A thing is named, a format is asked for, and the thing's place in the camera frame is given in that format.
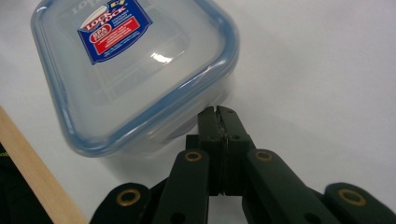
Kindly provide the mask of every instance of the wooden stick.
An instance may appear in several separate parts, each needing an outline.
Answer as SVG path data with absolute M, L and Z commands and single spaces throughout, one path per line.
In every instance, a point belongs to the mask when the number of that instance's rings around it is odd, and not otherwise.
M 1 106 L 0 142 L 54 223 L 87 223 Z

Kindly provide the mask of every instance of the container lid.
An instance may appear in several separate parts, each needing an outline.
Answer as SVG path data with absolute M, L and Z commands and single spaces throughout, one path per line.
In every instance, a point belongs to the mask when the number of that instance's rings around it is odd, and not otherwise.
M 64 133 L 110 154 L 233 70 L 238 37 L 203 0 L 44 0 L 32 31 Z

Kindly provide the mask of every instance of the plastic food container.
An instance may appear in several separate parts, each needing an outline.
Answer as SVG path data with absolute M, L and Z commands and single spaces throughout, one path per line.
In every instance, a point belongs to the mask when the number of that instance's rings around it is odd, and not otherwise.
M 64 135 L 87 157 L 182 134 L 238 56 L 233 23 L 205 0 L 44 0 L 32 32 Z

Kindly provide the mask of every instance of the red and blue label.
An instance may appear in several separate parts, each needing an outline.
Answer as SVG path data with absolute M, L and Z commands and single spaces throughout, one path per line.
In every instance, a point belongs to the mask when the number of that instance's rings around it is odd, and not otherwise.
M 136 0 L 112 0 L 78 29 L 92 64 L 107 61 L 132 46 L 152 24 Z

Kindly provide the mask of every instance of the white table surface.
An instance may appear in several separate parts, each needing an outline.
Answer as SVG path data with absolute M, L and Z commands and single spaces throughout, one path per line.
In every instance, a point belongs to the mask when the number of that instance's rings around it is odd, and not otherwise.
M 239 114 L 256 146 L 280 155 L 312 189 L 351 183 L 396 211 L 396 3 L 216 2 L 241 37 L 233 95 L 223 105 Z M 0 104 L 90 219 L 117 185 L 152 187 L 166 178 L 185 140 L 146 158 L 74 153 L 31 34 L 38 3 L 0 1 Z M 209 223 L 246 223 L 240 203 L 211 199 Z

